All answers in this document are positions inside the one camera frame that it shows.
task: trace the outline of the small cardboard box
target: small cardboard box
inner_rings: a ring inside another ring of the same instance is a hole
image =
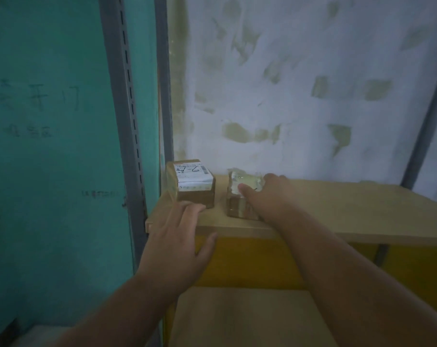
[[[230,171],[228,174],[228,189],[226,192],[227,216],[259,220],[260,217],[247,200],[239,193],[239,184],[251,186],[256,191],[261,191],[263,179],[254,175],[246,174],[243,171]]]
[[[174,201],[214,206],[215,176],[200,160],[178,160],[166,165],[167,190]]]

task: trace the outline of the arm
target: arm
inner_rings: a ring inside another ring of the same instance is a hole
[[[133,278],[55,346],[144,346],[168,305],[194,284],[212,257],[216,234],[195,254],[196,223],[204,208],[174,204],[166,223],[153,225]]]
[[[337,343],[437,346],[437,312],[297,206],[284,176],[240,192],[276,228]]]

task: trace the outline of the wooden panel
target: wooden panel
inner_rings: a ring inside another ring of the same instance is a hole
[[[204,242],[196,237],[196,248]],[[372,260],[377,245],[353,244],[365,257]],[[291,252],[282,239],[217,239],[214,256],[196,286],[249,287],[263,289],[304,289]]]
[[[200,216],[197,234],[217,231],[225,237],[275,238],[276,232],[256,220],[225,215],[226,175],[216,175],[215,207]],[[437,246],[437,203],[395,185],[292,180],[300,204],[348,242]],[[165,219],[172,205],[163,193],[146,221]]]
[[[383,269],[437,310],[437,248],[391,246]]]
[[[306,291],[193,287],[180,296],[171,347],[336,346]]]

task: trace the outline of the finger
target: finger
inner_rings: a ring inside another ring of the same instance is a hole
[[[198,224],[198,216],[203,210],[205,210],[205,206],[203,204],[187,205],[179,225],[179,228],[182,229],[187,236],[192,236],[192,238],[194,238],[196,225]]]
[[[252,199],[255,197],[257,191],[255,191],[252,187],[246,184],[239,184],[238,190],[246,199]]]
[[[276,174],[273,174],[273,173],[268,173],[268,174],[265,174],[264,176],[263,176],[263,179],[265,179],[265,181],[268,181],[268,180],[270,180],[271,178],[277,178],[278,176],[276,175]]]
[[[185,211],[185,208],[192,204],[189,201],[181,201],[181,202],[175,202],[172,206],[172,209],[170,210],[169,216],[166,221],[167,227],[178,227],[178,224],[180,224],[181,217],[183,216],[183,212]]]
[[[217,233],[210,234],[196,255],[201,273],[205,270],[214,254],[217,236]]]

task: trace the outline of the right hand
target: right hand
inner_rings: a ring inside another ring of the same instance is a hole
[[[267,174],[263,178],[265,185],[260,192],[246,184],[239,184],[238,189],[265,222],[279,227],[285,215],[299,210],[296,189],[284,175]]]

